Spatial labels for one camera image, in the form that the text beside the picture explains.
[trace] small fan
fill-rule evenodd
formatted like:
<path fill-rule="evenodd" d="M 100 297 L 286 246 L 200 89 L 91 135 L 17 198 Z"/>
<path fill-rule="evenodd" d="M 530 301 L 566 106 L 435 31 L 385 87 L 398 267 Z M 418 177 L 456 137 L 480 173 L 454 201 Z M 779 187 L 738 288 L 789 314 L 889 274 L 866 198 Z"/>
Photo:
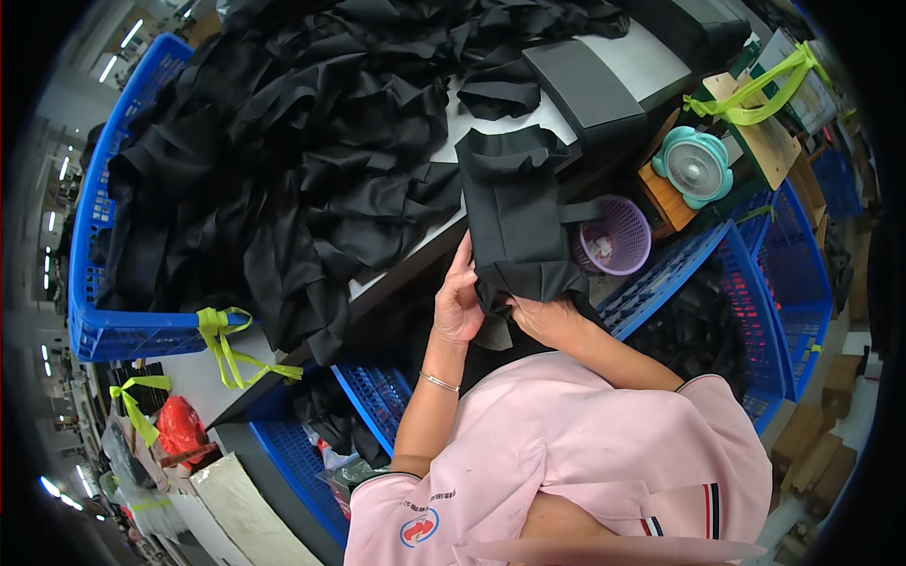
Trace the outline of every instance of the small fan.
<path fill-rule="evenodd" d="M 678 126 L 667 134 L 651 166 L 655 173 L 668 178 L 695 210 L 725 197 L 733 187 L 727 148 L 711 134 L 698 133 L 689 126 Z"/>

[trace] pink shirt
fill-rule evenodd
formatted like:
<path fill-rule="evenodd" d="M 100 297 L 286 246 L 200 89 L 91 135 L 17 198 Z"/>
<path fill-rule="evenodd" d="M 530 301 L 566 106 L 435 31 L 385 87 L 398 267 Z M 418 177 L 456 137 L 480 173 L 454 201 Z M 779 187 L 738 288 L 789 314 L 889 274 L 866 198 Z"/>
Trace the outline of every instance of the pink shirt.
<path fill-rule="evenodd" d="M 755 542 L 771 465 L 719 376 L 676 393 L 614 389 L 560 352 L 538 354 L 463 396 L 423 479 L 387 474 L 355 489 L 345 563 L 498 563 L 458 550 L 518 538 L 539 491 L 620 535 Z"/>

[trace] silver bangle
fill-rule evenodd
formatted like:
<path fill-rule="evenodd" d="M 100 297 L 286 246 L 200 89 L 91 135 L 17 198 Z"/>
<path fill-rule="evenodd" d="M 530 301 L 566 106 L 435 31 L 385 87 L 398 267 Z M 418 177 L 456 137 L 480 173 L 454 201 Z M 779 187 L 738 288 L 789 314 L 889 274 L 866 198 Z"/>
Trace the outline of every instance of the silver bangle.
<path fill-rule="evenodd" d="M 440 385 L 442 388 L 446 389 L 447 391 L 453 391 L 454 393 L 459 393 L 459 385 L 450 385 L 449 383 L 445 383 L 445 382 L 441 381 L 440 379 L 435 378 L 434 376 L 425 375 L 422 371 L 419 371 L 419 375 L 421 377 L 427 379 L 431 383 L 434 383 L 435 385 Z"/>

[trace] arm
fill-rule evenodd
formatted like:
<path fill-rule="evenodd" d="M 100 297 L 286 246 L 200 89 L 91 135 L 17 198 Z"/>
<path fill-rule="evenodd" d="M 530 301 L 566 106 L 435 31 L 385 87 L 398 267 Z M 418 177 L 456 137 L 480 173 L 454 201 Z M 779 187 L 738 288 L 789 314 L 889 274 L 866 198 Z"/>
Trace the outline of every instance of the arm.
<path fill-rule="evenodd" d="M 434 298 L 434 327 L 421 372 L 458 387 L 466 362 L 468 343 L 485 319 L 475 294 L 472 241 L 469 233 L 459 245 L 443 286 Z M 459 394 L 419 378 L 406 406 L 393 447 L 390 470 L 424 477 L 431 460 L 449 440 L 459 403 Z"/>
<path fill-rule="evenodd" d="M 544 303 L 513 297 L 506 302 L 526 334 L 576 359 L 616 388 L 675 391 L 683 384 L 680 376 L 658 361 L 585 319 L 572 301 Z"/>

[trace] person in background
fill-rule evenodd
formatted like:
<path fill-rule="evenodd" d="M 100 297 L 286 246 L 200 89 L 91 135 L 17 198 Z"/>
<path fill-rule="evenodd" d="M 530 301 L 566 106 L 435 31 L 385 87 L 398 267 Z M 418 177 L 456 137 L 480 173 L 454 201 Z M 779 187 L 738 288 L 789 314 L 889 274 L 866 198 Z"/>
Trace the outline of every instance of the person in background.
<path fill-rule="evenodd" d="M 352 492 L 345 563 L 477 564 L 463 548 L 532 537 L 756 540 L 771 465 L 720 376 L 683 380 L 583 318 L 511 297 L 544 347 L 460 398 L 484 321 L 469 233 L 435 298 L 390 472 Z"/>

